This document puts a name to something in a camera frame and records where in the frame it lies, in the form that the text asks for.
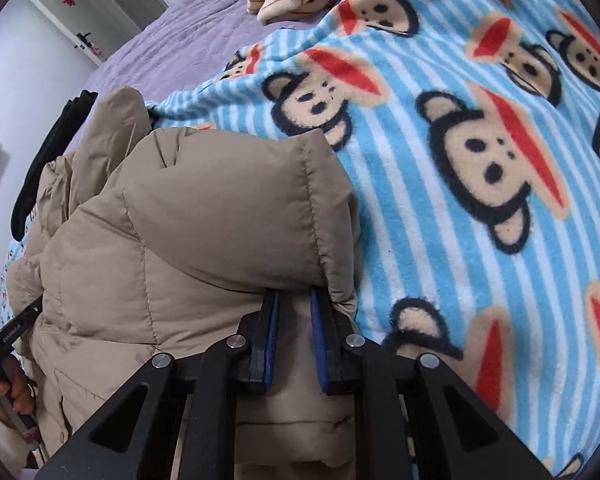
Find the white sleeved left forearm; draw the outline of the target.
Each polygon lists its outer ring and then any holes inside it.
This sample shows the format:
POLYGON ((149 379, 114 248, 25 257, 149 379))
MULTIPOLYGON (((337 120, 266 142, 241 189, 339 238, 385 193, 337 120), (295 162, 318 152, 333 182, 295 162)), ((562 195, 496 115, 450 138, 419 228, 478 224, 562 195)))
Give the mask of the white sleeved left forearm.
POLYGON ((19 432, 0 421, 0 460, 16 479, 26 468, 30 452, 30 446, 19 432))

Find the person's left hand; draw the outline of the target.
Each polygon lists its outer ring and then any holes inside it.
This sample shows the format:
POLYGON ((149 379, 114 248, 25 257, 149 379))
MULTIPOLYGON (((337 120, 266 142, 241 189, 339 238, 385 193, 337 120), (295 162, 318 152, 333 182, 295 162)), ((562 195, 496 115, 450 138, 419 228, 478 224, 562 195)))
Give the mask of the person's left hand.
MULTIPOLYGON (((35 400, 30 387, 27 384, 27 377, 23 373, 20 362, 14 357, 9 356, 5 361, 6 382, 0 380, 0 399, 2 396, 12 398, 12 410, 21 415, 31 415, 35 410, 35 400)), ((11 427, 9 414, 7 414, 0 403, 0 421, 11 427)))

